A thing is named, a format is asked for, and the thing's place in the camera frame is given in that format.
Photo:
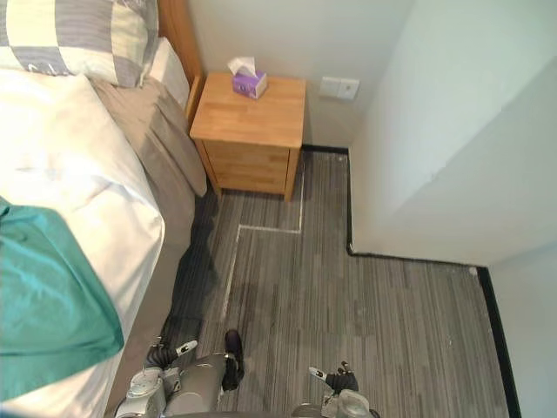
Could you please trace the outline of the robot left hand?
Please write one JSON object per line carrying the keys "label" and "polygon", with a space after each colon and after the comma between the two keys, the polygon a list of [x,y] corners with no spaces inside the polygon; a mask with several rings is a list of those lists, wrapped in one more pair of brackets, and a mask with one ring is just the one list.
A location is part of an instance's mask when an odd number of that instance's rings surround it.
{"label": "robot left hand", "polygon": [[190,353],[198,345],[197,340],[188,340],[177,347],[170,347],[160,340],[152,345],[147,353],[146,365],[148,367],[168,368],[177,358]]}

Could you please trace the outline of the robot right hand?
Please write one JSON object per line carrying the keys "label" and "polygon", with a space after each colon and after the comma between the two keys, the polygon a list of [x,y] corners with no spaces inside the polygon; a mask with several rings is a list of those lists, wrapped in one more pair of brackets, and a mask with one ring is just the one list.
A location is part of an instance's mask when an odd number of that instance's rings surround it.
{"label": "robot right hand", "polygon": [[323,381],[335,394],[340,394],[343,390],[359,391],[357,378],[347,361],[342,361],[336,373],[326,374],[324,371],[309,367],[309,374]]}

